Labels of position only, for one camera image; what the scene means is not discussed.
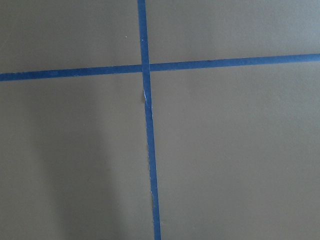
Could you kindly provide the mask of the brown paper table cover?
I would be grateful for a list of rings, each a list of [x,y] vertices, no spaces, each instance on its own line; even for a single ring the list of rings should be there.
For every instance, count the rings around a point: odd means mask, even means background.
[[[317,240],[317,0],[3,0],[3,240]]]

